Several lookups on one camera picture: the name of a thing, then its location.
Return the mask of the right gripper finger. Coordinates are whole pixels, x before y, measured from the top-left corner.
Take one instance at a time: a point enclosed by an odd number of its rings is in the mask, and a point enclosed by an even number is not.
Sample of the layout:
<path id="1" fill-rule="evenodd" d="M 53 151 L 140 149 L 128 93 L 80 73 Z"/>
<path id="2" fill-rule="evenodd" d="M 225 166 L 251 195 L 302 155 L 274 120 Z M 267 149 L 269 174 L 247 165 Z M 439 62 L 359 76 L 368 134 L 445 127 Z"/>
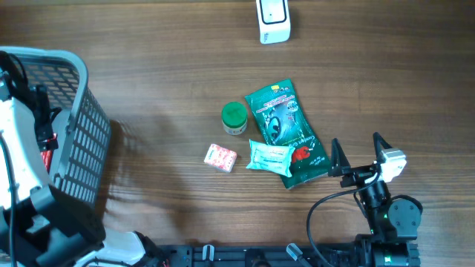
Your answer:
<path id="1" fill-rule="evenodd" d="M 329 175 L 345 175 L 350 170 L 350 163 L 337 138 L 332 140 Z"/>
<path id="2" fill-rule="evenodd" d="M 391 149 L 392 146 L 386 142 L 379 132 L 373 134 L 373 144 L 377 158 L 383 158 L 386 156 L 387 149 Z"/>

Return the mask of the teal wet wipes pack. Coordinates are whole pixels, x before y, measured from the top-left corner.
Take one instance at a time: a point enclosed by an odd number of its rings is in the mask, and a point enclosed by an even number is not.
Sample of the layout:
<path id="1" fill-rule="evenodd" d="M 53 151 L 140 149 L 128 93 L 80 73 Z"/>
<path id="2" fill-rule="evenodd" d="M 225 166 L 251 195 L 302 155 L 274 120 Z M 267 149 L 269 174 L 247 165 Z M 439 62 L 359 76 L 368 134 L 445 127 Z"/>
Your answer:
<path id="1" fill-rule="evenodd" d="M 251 149 L 247 169 L 270 171 L 284 177 L 291 177 L 290 165 L 295 148 L 292 146 L 267 145 L 249 140 Z"/>

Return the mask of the green 3M gloves packet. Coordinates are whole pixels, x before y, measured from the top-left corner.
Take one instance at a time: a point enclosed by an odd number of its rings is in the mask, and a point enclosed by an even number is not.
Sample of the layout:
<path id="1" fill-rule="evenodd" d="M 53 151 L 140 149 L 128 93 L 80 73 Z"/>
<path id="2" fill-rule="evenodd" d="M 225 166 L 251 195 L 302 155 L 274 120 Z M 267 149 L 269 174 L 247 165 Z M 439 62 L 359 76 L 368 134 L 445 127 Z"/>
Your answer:
<path id="1" fill-rule="evenodd" d="M 308 123 L 293 83 L 285 79 L 244 97 L 267 145 L 289 146 L 291 177 L 282 176 L 287 189 L 327 174 L 330 158 Z"/>

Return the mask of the green lid small jar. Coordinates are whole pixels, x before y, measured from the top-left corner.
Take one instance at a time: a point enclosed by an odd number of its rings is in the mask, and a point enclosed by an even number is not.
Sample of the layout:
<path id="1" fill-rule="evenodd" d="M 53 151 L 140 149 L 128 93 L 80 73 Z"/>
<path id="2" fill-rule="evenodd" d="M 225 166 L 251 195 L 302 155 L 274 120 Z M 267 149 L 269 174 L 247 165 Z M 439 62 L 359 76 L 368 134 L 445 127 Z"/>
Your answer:
<path id="1" fill-rule="evenodd" d="M 222 109 L 221 120 L 225 132 L 230 135 L 242 134 L 247 127 L 247 109 L 240 102 L 229 102 Z"/>

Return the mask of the red white small box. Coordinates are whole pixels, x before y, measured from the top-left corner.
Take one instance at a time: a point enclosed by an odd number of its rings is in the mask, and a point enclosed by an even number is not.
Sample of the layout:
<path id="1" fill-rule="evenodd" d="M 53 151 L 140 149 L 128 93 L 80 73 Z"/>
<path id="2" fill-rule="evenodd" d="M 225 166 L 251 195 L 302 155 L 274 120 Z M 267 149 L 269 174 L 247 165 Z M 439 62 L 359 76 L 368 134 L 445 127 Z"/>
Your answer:
<path id="1" fill-rule="evenodd" d="M 238 155 L 236 152 L 216 144 L 211 144 L 203 161 L 207 165 L 230 173 L 237 157 Z"/>

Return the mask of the red tube with green cap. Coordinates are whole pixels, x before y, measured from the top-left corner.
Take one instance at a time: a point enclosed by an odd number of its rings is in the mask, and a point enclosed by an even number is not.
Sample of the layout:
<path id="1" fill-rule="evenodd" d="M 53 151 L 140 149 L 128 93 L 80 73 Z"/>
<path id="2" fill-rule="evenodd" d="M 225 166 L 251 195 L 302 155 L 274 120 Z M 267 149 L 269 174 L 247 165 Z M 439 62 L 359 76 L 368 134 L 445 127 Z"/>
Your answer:
<path id="1" fill-rule="evenodd" d="M 47 139 L 39 144 L 39 150 L 42 156 L 42 161 L 45 165 L 46 171 L 50 172 L 50 167 L 53 158 L 53 152 L 59 147 L 57 142 L 57 134 L 54 133 L 51 139 Z"/>

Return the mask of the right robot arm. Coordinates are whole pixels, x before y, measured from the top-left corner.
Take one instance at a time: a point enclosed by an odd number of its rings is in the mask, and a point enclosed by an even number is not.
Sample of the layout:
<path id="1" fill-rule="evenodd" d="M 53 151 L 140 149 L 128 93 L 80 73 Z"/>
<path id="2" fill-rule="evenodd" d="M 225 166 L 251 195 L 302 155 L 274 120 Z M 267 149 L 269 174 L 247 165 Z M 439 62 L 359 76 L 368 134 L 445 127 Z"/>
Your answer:
<path id="1" fill-rule="evenodd" d="M 359 234 L 348 244 L 333 245 L 330 262 L 336 266 L 421 265 L 414 241 L 422 221 L 422 204 L 408 196 L 392 196 L 387 184 L 399 176 L 407 164 L 404 152 L 375 132 L 376 160 L 360 167 L 350 165 L 339 141 L 332 141 L 331 177 L 340 177 L 342 188 L 355 187 L 357 205 L 363 211 L 370 233 Z"/>

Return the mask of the white barcode scanner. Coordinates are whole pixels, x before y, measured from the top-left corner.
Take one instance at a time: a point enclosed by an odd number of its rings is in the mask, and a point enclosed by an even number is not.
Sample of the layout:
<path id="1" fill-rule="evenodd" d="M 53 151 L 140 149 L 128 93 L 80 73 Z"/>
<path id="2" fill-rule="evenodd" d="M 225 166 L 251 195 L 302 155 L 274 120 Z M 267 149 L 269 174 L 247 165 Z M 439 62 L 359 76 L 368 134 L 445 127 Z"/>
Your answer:
<path id="1" fill-rule="evenodd" d="M 286 42 L 291 33 L 287 0 L 256 0 L 260 42 L 263 45 Z"/>

